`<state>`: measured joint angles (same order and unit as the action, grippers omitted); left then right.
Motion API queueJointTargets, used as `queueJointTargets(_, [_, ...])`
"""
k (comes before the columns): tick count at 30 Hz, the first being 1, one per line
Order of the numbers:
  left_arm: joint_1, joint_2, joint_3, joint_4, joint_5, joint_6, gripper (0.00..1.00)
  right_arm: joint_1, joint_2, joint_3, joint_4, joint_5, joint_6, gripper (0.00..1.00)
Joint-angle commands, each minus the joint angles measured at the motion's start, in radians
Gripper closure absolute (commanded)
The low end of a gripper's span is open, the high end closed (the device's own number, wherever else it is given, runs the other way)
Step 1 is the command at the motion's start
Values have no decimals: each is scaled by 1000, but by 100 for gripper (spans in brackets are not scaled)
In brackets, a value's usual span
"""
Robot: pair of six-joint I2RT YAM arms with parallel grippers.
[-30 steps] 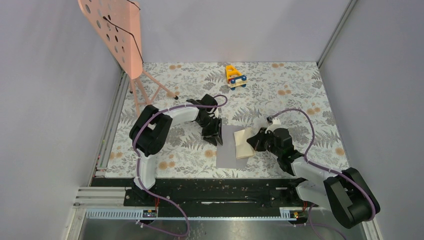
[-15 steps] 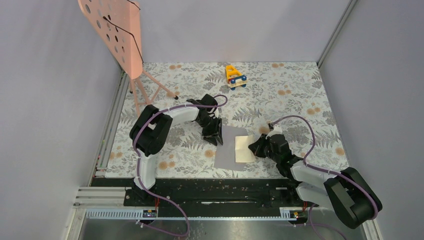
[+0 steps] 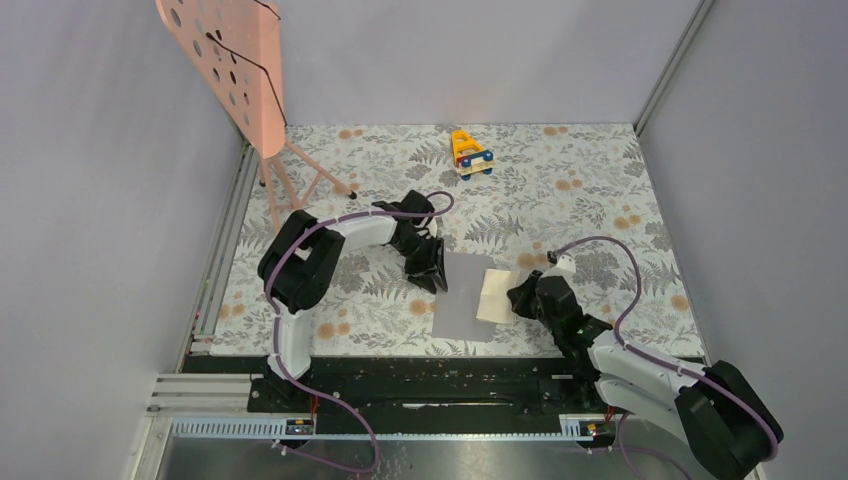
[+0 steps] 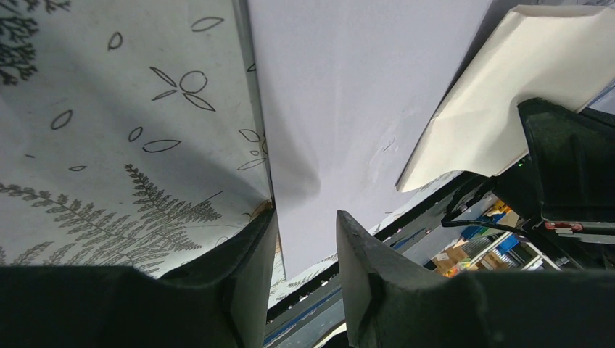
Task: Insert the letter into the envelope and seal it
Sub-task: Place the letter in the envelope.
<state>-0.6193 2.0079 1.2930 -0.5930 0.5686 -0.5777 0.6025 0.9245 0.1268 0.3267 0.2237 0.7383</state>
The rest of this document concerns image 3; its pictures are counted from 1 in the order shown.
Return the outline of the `beige lined letter paper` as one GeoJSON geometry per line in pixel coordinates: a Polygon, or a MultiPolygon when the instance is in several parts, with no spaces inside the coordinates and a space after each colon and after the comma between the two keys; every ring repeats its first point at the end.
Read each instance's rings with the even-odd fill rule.
{"type": "Polygon", "coordinates": [[[484,323],[510,325],[516,321],[508,291],[519,285],[519,270],[486,269],[475,318],[484,323]]]}

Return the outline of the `grey lavender envelope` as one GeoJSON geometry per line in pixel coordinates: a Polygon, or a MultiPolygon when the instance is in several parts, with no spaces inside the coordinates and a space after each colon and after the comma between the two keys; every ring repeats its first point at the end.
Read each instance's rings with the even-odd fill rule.
{"type": "Polygon", "coordinates": [[[485,272],[494,269],[490,256],[445,253],[448,291],[436,295],[432,336],[446,340],[490,342],[495,325],[476,318],[485,272]]]}

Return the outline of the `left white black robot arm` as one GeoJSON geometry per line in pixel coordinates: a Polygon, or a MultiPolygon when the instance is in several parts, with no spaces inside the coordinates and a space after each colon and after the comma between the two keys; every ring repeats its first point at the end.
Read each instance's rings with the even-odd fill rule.
{"type": "Polygon", "coordinates": [[[324,298],[340,258],[351,251],[390,246],[404,259],[407,280],[431,294],[448,290],[444,240],[431,232],[433,219],[448,212],[445,191],[409,191],[400,201],[377,201],[368,210],[320,221],[294,211],[257,267],[274,311],[270,369],[279,377],[272,398],[288,411],[309,401],[311,310],[324,298]]]}

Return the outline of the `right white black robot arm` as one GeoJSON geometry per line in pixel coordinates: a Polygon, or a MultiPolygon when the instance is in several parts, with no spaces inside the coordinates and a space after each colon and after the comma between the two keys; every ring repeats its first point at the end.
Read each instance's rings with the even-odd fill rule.
{"type": "Polygon", "coordinates": [[[514,314],[552,335],[583,410],[609,405],[649,420],[684,442],[717,479],[743,479],[776,456],[783,430],[731,363],[705,366],[626,342],[584,312],[559,275],[534,271],[505,296],[514,314]]]}

